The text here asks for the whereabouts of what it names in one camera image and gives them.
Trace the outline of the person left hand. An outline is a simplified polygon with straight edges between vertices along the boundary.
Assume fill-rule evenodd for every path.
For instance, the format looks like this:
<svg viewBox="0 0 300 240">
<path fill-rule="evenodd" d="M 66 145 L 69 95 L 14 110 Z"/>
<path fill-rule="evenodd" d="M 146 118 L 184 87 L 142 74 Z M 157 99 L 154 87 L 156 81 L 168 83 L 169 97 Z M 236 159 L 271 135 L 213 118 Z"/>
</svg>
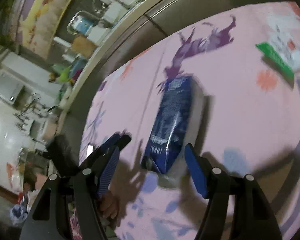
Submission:
<svg viewBox="0 0 300 240">
<path fill-rule="evenodd" d="M 100 211 L 103 218 L 115 219 L 120 211 L 120 199 L 117 195 L 114 195 L 111 191 L 107 191 L 101 197 Z"/>
</svg>

